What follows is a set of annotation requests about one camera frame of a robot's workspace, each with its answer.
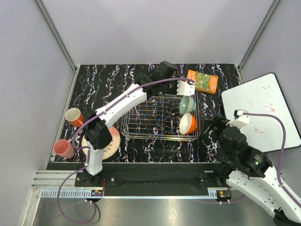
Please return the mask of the green ceramic bowl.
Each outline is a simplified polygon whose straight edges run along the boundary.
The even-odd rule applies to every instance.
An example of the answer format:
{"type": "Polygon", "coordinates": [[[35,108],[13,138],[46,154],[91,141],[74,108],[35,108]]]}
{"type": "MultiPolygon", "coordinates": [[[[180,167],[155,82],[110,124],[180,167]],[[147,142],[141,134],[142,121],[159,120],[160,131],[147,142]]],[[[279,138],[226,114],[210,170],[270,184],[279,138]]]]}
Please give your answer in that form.
{"type": "Polygon", "coordinates": [[[183,96],[179,104],[179,113],[184,115],[196,109],[196,102],[191,96],[183,96]]]}

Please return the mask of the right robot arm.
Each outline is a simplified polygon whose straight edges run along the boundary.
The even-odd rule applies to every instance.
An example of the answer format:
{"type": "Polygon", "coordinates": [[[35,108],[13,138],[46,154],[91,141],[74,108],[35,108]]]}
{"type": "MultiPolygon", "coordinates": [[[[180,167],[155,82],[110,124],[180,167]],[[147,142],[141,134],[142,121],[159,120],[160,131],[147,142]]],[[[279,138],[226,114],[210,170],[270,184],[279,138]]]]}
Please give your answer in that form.
{"type": "Polygon", "coordinates": [[[240,191],[262,207],[277,226],[299,226],[301,199],[283,184],[266,153],[248,144],[240,128],[249,121],[249,113],[243,113],[232,121],[217,116],[208,124],[205,133],[219,142],[227,160],[202,182],[240,191]]]}

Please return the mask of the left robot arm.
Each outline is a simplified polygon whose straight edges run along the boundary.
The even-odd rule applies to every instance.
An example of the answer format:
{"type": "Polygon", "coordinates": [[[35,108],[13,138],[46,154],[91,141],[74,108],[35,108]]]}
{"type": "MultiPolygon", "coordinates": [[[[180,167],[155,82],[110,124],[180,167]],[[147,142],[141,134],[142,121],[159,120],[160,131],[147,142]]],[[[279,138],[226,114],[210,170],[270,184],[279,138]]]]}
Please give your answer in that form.
{"type": "Polygon", "coordinates": [[[122,94],[113,101],[88,114],[85,120],[84,138],[87,150],[85,163],[85,181],[91,186],[100,184],[100,172],[103,169],[103,155],[105,148],[113,140],[109,129],[125,113],[150,97],[159,94],[179,95],[184,78],[178,76],[175,65],[162,61],[155,70],[139,74],[122,94]]]}

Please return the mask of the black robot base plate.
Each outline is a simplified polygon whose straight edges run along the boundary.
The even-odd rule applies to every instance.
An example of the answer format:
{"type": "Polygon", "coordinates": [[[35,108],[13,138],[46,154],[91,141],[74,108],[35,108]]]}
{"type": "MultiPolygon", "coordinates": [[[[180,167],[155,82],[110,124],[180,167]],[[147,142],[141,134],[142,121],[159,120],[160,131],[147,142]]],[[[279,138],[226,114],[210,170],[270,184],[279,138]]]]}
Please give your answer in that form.
{"type": "Polygon", "coordinates": [[[227,187],[232,172],[257,176],[232,163],[113,163],[91,176],[82,163],[53,162],[47,170],[75,172],[76,187],[104,186],[105,196],[202,196],[208,188],[227,187]]]}

